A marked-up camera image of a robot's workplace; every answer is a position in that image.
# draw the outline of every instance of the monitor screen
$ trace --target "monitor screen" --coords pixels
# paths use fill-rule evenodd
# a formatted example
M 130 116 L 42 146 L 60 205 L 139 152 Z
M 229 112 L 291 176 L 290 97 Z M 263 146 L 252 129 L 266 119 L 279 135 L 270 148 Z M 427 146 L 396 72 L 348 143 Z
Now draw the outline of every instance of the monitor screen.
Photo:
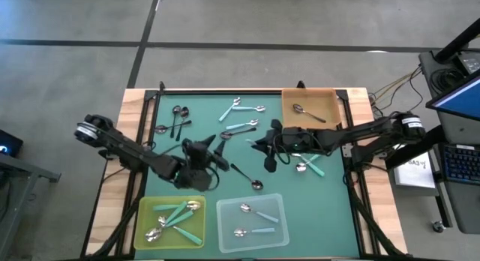
M 433 99 L 428 105 L 439 111 L 480 121 L 480 76 Z

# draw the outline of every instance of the wooden table frame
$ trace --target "wooden table frame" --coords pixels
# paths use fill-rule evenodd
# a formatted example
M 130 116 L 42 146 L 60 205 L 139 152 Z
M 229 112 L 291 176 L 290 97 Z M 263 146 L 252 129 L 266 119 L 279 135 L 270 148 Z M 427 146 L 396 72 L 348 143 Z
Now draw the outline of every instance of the wooden table frame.
M 278 94 L 280 90 L 281 88 L 188 88 L 164 89 L 164 92 L 167 94 L 219 94 L 229 92 Z M 125 91 L 116 127 L 126 137 L 135 139 L 138 143 L 151 142 L 153 140 L 153 130 L 151 129 L 152 126 L 155 126 L 158 103 L 161 97 L 157 97 L 157 93 L 159 93 L 158 90 L 150 89 L 127 89 Z M 343 107 L 340 108 L 343 128 L 373 120 L 365 88 L 338 88 L 337 96 L 339 96 L 340 105 Z M 364 145 L 368 142 L 363 141 L 360 143 Z M 373 163 L 384 167 L 382 160 L 375 160 Z M 120 169 L 119 162 L 111 160 L 106 164 L 103 175 L 108 176 L 118 169 Z M 136 197 L 135 194 L 139 192 L 140 196 L 144 194 L 145 183 L 146 177 L 142 176 L 142 172 L 121 172 L 109 178 L 104 185 L 100 185 L 81 257 L 84 257 L 86 254 L 92 254 L 100 248 L 115 229 L 126 208 Z M 407 247 L 398 219 L 388 174 L 380 169 L 369 169 L 365 174 L 361 173 L 359 175 L 355 190 L 365 204 L 365 208 L 373 215 L 375 221 L 387 237 L 390 238 L 395 247 L 406 253 Z M 361 254 L 384 254 L 385 250 L 378 245 L 376 238 L 374 238 L 363 217 L 354 209 L 352 213 L 356 227 L 355 233 L 357 234 L 358 248 Z M 115 250 L 112 250 L 110 254 L 130 254 L 131 257 L 133 256 L 132 239 L 136 220 L 136 217 L 130 220 L 125 232 L 120 236 L 121 239 L 119 241 L 123 241 L 123 243 L 117 243 Z

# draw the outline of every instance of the computer monitor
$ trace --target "computer monitor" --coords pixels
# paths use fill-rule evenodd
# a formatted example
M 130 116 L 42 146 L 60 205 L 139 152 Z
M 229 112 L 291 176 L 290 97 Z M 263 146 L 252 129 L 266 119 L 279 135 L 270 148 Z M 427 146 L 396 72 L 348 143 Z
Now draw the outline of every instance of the computer monitor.
M 480 70 L 461 84 L 428 101 L 426 107 L 480 121 Z

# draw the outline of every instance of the blue keyboard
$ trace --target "blue keyboard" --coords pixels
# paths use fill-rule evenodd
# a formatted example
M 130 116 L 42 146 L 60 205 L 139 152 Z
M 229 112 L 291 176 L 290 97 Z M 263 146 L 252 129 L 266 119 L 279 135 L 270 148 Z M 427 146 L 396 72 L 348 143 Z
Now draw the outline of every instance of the blue keyboard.
M 443 169 L 448 180 L 480 184 L 480 150 L 444 145 Z

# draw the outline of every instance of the black-handled spoon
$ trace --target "black-handled spoon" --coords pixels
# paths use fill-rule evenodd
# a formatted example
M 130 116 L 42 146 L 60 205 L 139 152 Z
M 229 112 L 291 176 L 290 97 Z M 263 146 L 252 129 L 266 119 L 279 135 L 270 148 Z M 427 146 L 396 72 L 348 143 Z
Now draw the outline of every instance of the black-handled spoon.
M 261 181 L 252 180 L 248 175 L 245 175 L 245 173 L 240 171 L 240 169 L 233 163 L 230 164 L 230 167 L 232 167 L 236 172 L 240 173 L 242 176 L 247 178 L 251 182 L 252 188 L 254 190 L 262 190 L 263 189 L 263 183 Z
M 257 130 L 256 127 L 251 127 L 248 130 L 241 130 L 241 131 L 238 131 L 238 132 L 235 132 L 235 133 L 232 133 L 232 132 L 229 132 L 229 131 L 224 131 L 224 132 L 220 133 L 220 137 L 223 140 L 229 140 L 230 138 L 232 138 L 236 134 L 242 134 L 242 133 L 247 133 L 247 132 L 256 131 L 256 130 Z
M 180 116 L 182 118 L 182 122 L 185 121 L 185 119 L 188 117 L 188 114 L 189 114 L 189 110 L 188 110 L 188 107 L 186 106 L 183 106 L 181 108 L 181 111 L 180 111 Z M 178 129 L 178 133 L 177 133 L 177 138 L 175 138 L 175 141 L 180 141 L 180 135 L 182 134 L 182 126 L 183 124 L 180 125 L 180 129 Z
M 172 130 L 170 131 L 170 138 L 173 138 L 175 136 L 175 119 L 177 118 L 177 114 L 180 113 L 180 110 L 182 110 L 181 106 L 174 106 L 172 109 L 173 123 L 172 123 Z
M 173 126 L 165 126 L 165 125 L 158 125 L 155 127 L 155 133 L 157 134 L 163 134 L 165 133 L 168 129 L 170 129 L 171 127 L 177 127 L 177 126 L 181 126 L 181 125 L 189 125 L 191 124 L 192 121 L 191 120 L 188 120 L 188 121 L 185 121 L 185 122 L 182 122 L 180 124 L 175 124 Z

